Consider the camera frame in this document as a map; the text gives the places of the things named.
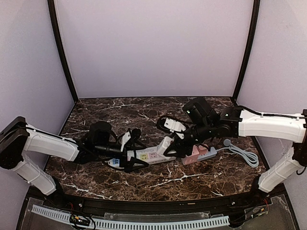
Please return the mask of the grey-blue power strip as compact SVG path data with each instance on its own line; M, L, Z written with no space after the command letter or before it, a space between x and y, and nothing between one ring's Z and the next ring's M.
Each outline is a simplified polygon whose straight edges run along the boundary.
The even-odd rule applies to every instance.
M216 154L217 154L216 149L214 147L211 147L207 154L202 155L202 156L201 155L198 156L197 162L203 161L203 160L206 160L206 159L209 159L209 158L213 158L213 157L216 156Z

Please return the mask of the white cube socket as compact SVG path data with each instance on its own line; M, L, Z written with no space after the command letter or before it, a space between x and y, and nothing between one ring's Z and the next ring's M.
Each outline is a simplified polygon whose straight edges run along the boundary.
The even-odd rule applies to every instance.
M157 154L160 156L164 155L166 149L170 146L170 144L174 141L171 137L164 137L164 139L157 146Z

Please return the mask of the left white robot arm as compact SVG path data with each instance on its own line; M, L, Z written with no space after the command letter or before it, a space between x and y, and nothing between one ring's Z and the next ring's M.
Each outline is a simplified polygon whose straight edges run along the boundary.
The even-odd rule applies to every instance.
M89 132L81 139L64 138L36 129L26 123L24 117L15 118L0 133L0 166L12 170L28 183L49 196L60 187L24 151L40 152L59 157L76 164L85 164L106 158L119 159L119 166L127 173L148 167L137 158L135 145L141 135L139 129L128 129L128 138L118 144L118 137L110 123L99 121L90 125Z

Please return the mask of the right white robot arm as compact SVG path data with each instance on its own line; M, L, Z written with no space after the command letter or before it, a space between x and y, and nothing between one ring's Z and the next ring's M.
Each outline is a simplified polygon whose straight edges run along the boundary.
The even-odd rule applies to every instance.
M292 141L288 153L268 171L256 178L256 189L269 193L275 186L307 165L307 112L300 114L272 114L256 112L244 106L228 107L217 113L204 98L194 98L183 111L192 121L191 127L180 127L178 121L168 119L164 127L175 138L166 148L166 157L184 158L193 146L210 138L268 137Z

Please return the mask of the small pink plug adapter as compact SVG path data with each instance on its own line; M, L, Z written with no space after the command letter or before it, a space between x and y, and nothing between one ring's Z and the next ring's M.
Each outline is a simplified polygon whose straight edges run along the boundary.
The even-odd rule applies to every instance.
M205 155L209 152L209 147L206 144L200 144L198 147L199 155Z

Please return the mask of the large pink cube socket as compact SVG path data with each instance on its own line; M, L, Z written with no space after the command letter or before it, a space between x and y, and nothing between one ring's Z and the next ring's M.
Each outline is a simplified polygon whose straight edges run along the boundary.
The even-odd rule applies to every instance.
M192 154L189 156L186 156L185 158L182 158L181 162L183 165L189 165L189 164L195 163L197 162L198 156L199 156L199 149L196 145L194 145L192 149Z

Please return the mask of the white multicolour power strip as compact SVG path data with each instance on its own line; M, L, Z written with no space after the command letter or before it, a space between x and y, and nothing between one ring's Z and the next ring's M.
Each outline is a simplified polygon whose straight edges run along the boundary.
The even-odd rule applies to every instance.
M108 161L108 164L115 168L123 168L124 166L121 166L120 164L125 163L125 160L129 161L133 156L134 152L130 150L127 152L127 157L124 157L123 160L111 159ZM149 165L176 160L176 157L166 157L163 154L159 155L157 152L157 147L150 147L147 149L137 150L136 156L137 159L147 162Z

